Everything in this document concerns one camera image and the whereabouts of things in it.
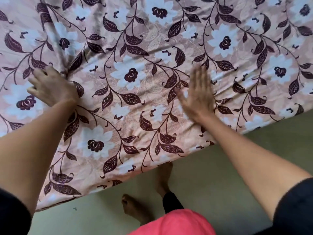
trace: bed sheet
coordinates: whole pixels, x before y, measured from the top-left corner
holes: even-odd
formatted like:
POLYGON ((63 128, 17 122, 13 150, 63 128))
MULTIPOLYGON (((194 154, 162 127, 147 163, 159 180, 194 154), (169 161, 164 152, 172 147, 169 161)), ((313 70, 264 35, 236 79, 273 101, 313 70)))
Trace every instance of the bed sheet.
POLYGON ((0 136, 43 112, 26 92, 36 68, 80 97, 37 210, 213 145, 174 91, 196 63, 240 133, 311 109, 312 19, 312 0, 0 0, 0 136))

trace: dark shirt sleeve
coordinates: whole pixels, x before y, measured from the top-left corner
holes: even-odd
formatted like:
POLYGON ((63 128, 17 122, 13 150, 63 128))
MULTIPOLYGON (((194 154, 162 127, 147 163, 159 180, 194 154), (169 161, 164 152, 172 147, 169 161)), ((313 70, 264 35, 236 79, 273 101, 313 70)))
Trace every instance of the dark shirt sleeve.
POLYGON ((284 234, 313 234, 313 178, 292 187, 276 208, 273 228, 284 234))
POLYGON ((0 228, 2 234, 26 235, 31 225, 26 206, 14 195, 0 188, 0 228))

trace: flower center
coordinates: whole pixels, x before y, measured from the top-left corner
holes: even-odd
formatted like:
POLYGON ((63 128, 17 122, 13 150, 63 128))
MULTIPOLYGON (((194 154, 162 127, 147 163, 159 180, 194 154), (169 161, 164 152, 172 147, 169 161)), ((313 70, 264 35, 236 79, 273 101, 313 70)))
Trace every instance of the flower center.
POLYGON ((222 48, 223 50, 228 49, 231 42, 232 40, 228 36, 225 36, 223 41, 219 43, 219 47, 222 48))
POLYGON ((61 38, 60 39, 60 44, 59 44, 63 50, 65 50, 66 48, 68 48, 69 46, 69 41, 66 38, 61 38))
POLYGON ((102 141, 95 141, 91 139, 87 143, 88 143, 88 149, 96 153, 101 151, 104 147, 104 143, 102 141))
POLYGON ((302 16, 307 16, 309 13, 310 13, 310 7, 309 7, 309 5, 308 4, 305 4, 302 8, 301 8, 301 10, 300 10, 300 15, 302 15, 302 16))
POLYGON ((136 71, 136 68, 131 68, 127 74, 125 74, 124 79, 128 82, 134 82, 136 78, 138 77, 138 72, 136 71))
POLYGON ((16 103, 16 107, 18 107, 20 110, 30 110, 30 108, 34 107, 35 103, 35 97, 33 95, 29 95, 26 97, 26 99, 18 101, 16 103))
POLYGON ((165 10, 163 8, 154 7, 154 8, 152 8, 152 14, 158 18, 163 19, 167 15, 167 10, 165 10))
POLYGON ((280 68, 280 67, 275 67, 275 74, 278 77, 283 77, 284 75, 286 75, 286 68, 280 68))

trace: red cloth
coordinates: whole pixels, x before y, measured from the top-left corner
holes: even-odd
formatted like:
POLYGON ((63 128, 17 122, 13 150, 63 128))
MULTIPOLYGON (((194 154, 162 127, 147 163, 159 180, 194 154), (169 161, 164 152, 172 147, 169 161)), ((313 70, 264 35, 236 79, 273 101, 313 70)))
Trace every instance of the red cloth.
POLYGON ((129 235, 216 235, 211 224, 201 214, 190 209, 177 209, 147 223, 129 235))

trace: foot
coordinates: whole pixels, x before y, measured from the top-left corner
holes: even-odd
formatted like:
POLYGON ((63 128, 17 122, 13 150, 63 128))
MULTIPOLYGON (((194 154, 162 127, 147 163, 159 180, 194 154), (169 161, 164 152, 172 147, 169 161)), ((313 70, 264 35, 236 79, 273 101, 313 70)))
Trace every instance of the foot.
POLYGON ((172 168, 172 162, 164 163, 157 168, 156 191, 162 198, 166 193, 170 192, 168 187, 168 180, 170 179, 172 168))
POLYGON ((140 226, 154 220, 146 207, 127 194, 122 197, 122 205, 124 213, 137 219, 140 222, 140 226))

